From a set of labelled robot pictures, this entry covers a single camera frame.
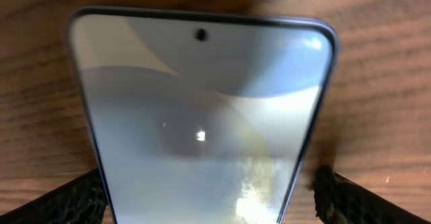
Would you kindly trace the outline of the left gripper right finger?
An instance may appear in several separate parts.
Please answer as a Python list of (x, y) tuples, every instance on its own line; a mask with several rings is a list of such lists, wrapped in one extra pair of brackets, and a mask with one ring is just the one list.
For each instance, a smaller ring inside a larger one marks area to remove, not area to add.
[(324, 224), (430, 224), (321, 165), (312, 180), (316, 217)]

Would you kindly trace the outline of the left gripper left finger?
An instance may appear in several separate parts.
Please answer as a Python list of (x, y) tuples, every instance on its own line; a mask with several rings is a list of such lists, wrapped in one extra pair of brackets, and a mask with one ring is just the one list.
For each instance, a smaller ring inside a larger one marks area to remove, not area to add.
[(101, 224), (108, 202), (94, 169), (1, 215), (1, 224)]

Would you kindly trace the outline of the blue Samsung Galaxy smartphone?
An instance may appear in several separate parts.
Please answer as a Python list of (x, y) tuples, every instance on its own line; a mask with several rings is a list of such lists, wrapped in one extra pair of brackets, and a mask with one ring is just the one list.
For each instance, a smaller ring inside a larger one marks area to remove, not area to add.
[(327, 23), (87, 6), (65, 30), (115, 223), (281, 223), (339, 54)]

